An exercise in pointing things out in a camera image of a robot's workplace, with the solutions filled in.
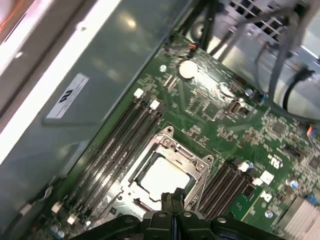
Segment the electronic components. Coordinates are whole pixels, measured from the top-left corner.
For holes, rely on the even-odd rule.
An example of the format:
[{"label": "electronic components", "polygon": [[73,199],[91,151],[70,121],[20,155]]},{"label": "electronic components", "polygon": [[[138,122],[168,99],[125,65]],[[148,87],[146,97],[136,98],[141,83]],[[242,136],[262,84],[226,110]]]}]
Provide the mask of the electronic components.
[{"label": "electronic components", "polygon": [[272,131],[278,136],[281,135],[284,130],[285,130],[285,126],[278,121],[272,127]]},{"label": "electronic components", "polygon": [[226,112],[229,114],[236,114],[241,109],[241,103],[244,100],[242,98],[239,98],[237,100],[232,100],[229,106],[226,108]]},{"label": "electronic components", "polygon": [[311,203],[312,205],[317,205],[318,204],[318,199],[312,194],[307,195],[305,199],[309,203]]},{"label": "electronic components", "polygon": [[[95,150],[91,161],[64,199],[67,210],[74,212],[67,218],[70,225],[78,218],[81,222],[93,218],[92,213],[139,150],[137,143],[143,143],[161,119],[165,109],[160,102],[143,94],[140,88],[134,92],[133,101],[104,143]],[[57,213],[61,206],[62,203],[56,203],[51,210]]]},{"label": "electronic components", "polygon": [[256,190],[256,189],[255,189],[252,185],[248,185],[248,186],[245,188],[245,190],[244,190],[244,192],[243,192],[243,195],[246,196],[247,199],[251,199],[251,197],[252,197],[252,195],[253,195],[253,193],[254,193],[255,190]]},{"label": "electronic components", "polygon": [[184,60],[178,65],[178,75],[184,81],[191,81],[198,73],[198,65],[192,60]]},{"label": "electronic components", "polygon": [[121,188],[132,202],[143,209],[161,209],[161,193],[186,191],[185,206],[201,193],[210,173],[214,157],[196,156],[174,138],[174,128],[167,126],[147,144],[125,175]]},{"label": "electronic components", "polygon": [[248,170],[249,165],[238,162],[238,158],[226,160],[204,189],[199,212],[206,220],[209,221],[216,216],[223,215],[238,194],[249,186],[254,188],[251,185],[252,176],[243,171],[246,165],[246,170]]},{"label": "electronic components", "polygon": [[290,158],[297,159],[298,162],[300,162],[304,157],[299,149],[289,144],[286,144],[282,150],[284,153],[288,154]]},{"label": "electronic components", "polygon": [[228,88],[228,85],[225,82],[220,82],[219,84],[219,90],[220,92],[226,96],[227,98],[235,98],[236,96],[230,91]]},{"label": "electronic components", "polygon": [[274,213],[270,210],[267,210],[265,211],[264,215],[267,219],[272,219],[272,217],[274,216]]},{"label": "electronic components", "polygon": [[285,180],[285,184],[287,186],[290,186],[292,189],[298,188],[298,181],[294,180],[294,179],[289,178],[289,179]]},{"label": "electronic components", "polygon": [[317,169],[320,165],[320,158],[317,156],[314,156],[313,158],[311,158],[310,162],[309,162],[309,166],[313,169]]},{"label": "electronic components", "polygon": [[247,88],[246,90],[244,90],[244,94],[247,97],[251,98],[253,96],[253,94],[254,94],[254,91],[251,88]]},{"label": "electronic components", "polygon": [[276,226],[297,240],[318,240],[320,209],[297,197]]}]

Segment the heatsink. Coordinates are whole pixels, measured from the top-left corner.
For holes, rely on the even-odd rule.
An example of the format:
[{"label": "heatsink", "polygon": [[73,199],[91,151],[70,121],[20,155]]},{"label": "heatsink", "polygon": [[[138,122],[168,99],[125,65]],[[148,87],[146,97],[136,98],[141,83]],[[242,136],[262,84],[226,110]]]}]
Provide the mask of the heatsink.
[{"label": "heatsink", "polygon": [[297,197],[277,227],[296,240],[319,240],[320,208]]}]

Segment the cpu socket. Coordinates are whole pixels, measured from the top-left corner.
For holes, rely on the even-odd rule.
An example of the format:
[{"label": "cpu socket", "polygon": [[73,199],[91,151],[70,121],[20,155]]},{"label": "cpu socket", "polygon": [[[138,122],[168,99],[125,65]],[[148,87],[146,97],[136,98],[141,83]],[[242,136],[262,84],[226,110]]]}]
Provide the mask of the cpu socket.
[{"label": "cpu socket", "polygon": [[174,138],[174,128],[166,127],[156,134],[121,181],[123,196],[139,207],[161,209],[161,194],[185,190],[186,207],[195,196],[200,197],[209,176],[214,157],[200,158]]}]

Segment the capacitor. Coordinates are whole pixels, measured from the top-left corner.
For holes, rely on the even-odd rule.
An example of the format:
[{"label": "capacitor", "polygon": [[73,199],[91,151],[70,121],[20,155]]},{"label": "capacitor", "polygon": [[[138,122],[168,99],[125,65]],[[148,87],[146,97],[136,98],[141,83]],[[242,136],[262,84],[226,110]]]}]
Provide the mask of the capacitor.
[{"label": "capacitor", "polygon": [[254,91],[251,88],[247,88],[246,90],[244,90],[244,94],[250,98],[254,94]]},{"label": "capacitor", "polygon": [[306,200],[311,203],[312,205],[317,205],[318,204],[318,199],[313,196],[312,194],[309,194],[306,196]]},{"label": "capacitor", "polygon": [[297,180],[287,179],[287,180],[285,180],[285,184],[290,186],[292,189],[298,188],[298,181]]},{"label": "capacitor", "polygon": [[274,216],[274,213],[270,210],[267,210],[265,211],[264,215],[267,219],[271,219]]},{"label": "capacitor", "polygon": [[50,232],[51,232],[53,235],[56,234],[56,233],[58,232],[58,230],[59,230],[59,228],[58,228],[57,225],[52,225],[52,226],[50,227]]},{"label": "capacitor", "polygon": [[56,233],[56,238],[57,238],[57,239],[63,239],[65,236],[66,236],[65,232],[62,231],[62,230],[59,230],[59,231]]},{"label": "capacitor", "polygon": [[250,162],[250,161],[245,161],[245,162],[246,162],[246,164],[248,164],[249,169],[253,169],[255,167],[252,162]]},{"label": "capacitor", "polygon": [[198,73],[198,65],[191,60],[184,60],[178,65],[178,75],[184,81],[191,81]]}]

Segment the ram slot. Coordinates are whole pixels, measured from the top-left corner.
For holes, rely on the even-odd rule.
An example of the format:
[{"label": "ram slot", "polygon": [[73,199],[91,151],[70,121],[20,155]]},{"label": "ram slot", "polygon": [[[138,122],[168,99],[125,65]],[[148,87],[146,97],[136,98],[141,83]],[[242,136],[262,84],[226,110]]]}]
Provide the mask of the ram slot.
[{"label": "ram slot", "polygon": [[145,101],[140,102],[137,108],[133,110],[132,114],[127,117],[127,120],[122,124],[122,127],[118,129],[117,134],[113,135],[112,138],[108,137],[109,141],[111,141],[111,144],[107,143],[104,145],[106,149],[100,151],[101,154],[95,158],[97,164],[87,172],[87,175],[82,179],[83,183],[78,186],[78,190],[75,192],[75,194],[69,196],[67,203],[70,206],[77,206],[78,200],[82,198],[89,189],[92,188],[92,183],[95,182],[97,175],[108,164],[110,154],[113,153],[119,146],[119,143],[121,143],[121,140],[123,139],[121,134],[123,132],[127,132],[130,127],[132,127],[132,123],[135,123],[140,119],[141,114],[146,111],[147,105],[148,104]]},{"label": "ram slot", "polygon": [[206,212],[205,219],[209,221],[219,214],[223,214],[226,208],[229,207],[230,203],[232,203],[232,201],[237,197],[239,189],[243,187],[245,182],[245,178],[236,174],[229,186],[221,192],[221,197],[217,198],[210,206],[210,210]]},{"label": "ram slot", "polygon": [[213,214],[213,216],[210,217],[210,219],[214,218],[215,216],[221,216],[225,213],[225,211],[228,209],[228,207],[232,204],[232,202],[236,199],[236,197],[243,193],[243,191],[246,189],[246,187],[249,185],[248,180],[242,178],[239,185],[235,185],[234,189],[231,190],[230,196],[228,196],[228,199],[223,203],[223,205],[219,208],[220,211],[217,211]]},{"label": "ram slot", "polygon": [[102,190],[98,192],[94,200],[90,204],[87,204],[86,211],[83,214],[85,218],[88,218],[92,215],[92,212],[105,198],[110,187],[116,182],[117,179],[119,179],[122,172],[128,168],[129,164],[132,162],[132,158],[141,146],[137,143],[143,143],[147,139],[152,129],[154,129],[159,122],[161,115],[162,114],[157,114],[155,117],[153,117],[153,120],[149,124],[146,124],[147,127],[145,129],[140,130],[141,132],[143,132],[143,134],[140,134],[139,137],[135,138],[132,141],[132,145],[125,151],[127,153],[125,157],[119,162],[119,164],[114,166],[115,170],[110,179],[107,181],[107,184],[105,184]]},{"label": "ram slot", "polygon": [[72,188],[67,194],[68,197],[73,196],[76,193],[76,191],[79,189],[80,183],[83,182],[84,179],[88,177],[89,175],[88,173],[90,173],[97,166],[98,155],[101,152],[104,152],[105,149],[110,145],[111,141],[119,133],[120,129],[124,126],[125,122],[127,122],[128,119],[130,118],[137,104],[138,104],[138,99],[133,100],[130,103],[130,105],[127,107],[127,109],[124,111],[120,119],[117,121],[116,125],[112,128],[108,137],[103,141],[99,149],[97,149],[96,152],[92,155],[92,157],[90,158],[90,160],[88,161],[88,163],[86,164],[82,172],[76,178],[75,183],[72,185]]},{"label": "ram slot", "polygon": [[113,170],[113,166],[117,163],[118,157],[121,155],[121,149],[123,149],[124,146],[126,146],[128,143],[132,141],[133,136],[138,131],[137,126],[143,126],[143,124],[148,119],[148,108],[144,108],[141,111],[139,111],[139,116],[135,119],[132,125],[128,127],[128,129],[125,129],[125,131],[122,132],[122,136],[119,137],[116,141],[116,144],[113,145],[112,148],[110,148],[110,151],[108,151],[108,154],[105,155],[105,164],[102,166],[102,168],[98,169],[97,171],[93,172],[91,180],[88,180],[87,183],[89,187],[83,188],[81,191],[81,194],[79,194],[76,198],[76,207],[79,209],[82,209],[83,202],[87,201],[88,198],[91,198],[96,191],[101,187],[101,185],[104,183],[106,177],[111,173]]},{"label": "ram slot", "polygon": [[204,209],[207,205],[207,203],[210,201],[210,197],[212,194],[216,192],[216,190],[219,188],[219,186],[222,184],[224,179],[228,176],[230,173],[231,168],[228,165],[228,163],[224,163],[222,167],[219,169],[219,171],[215,174],[215,176],[212,178],[212,180],[208,183],[208,185],[205,187],[200,203],[199,203],[199,210],[201,212],[202,209]]},{"label": "ram slot", "polygon": [[89,197],[82,202],[82,206],[78,209],[84,213],[85,217],[91,215],[92,211],[104,199],[106,193],[112,184],[119,178],[123,170],[128,166],[142,143],[147,139],[150,132],[159,122],[161,112],[146,111],[146,115],[141,116],[141,120],[133,125],[134,131],[128,136],[126,142],[121,145],[120,149],[112,154],[113,161],[101,175],[95,187],[88,193]]},{"label": "ram slot", "polygon": [[208,221],[224,214],[249,184],[245,173],[238,171],[229,161],[224,162],[206,186],[199,203],[199,212]]},{"label": "ram slot", "polygon": [[235,174],[232,170],[224,175],[222,181],[219,183],[219,185],[217,184],[217,187],[210,193],[204,205],[199,208],[200,213],[207,215],[207,213],[210,212],[212,205],[224,197],[222,194],[228,189],[230,184],[233,183],[234,179]]}]

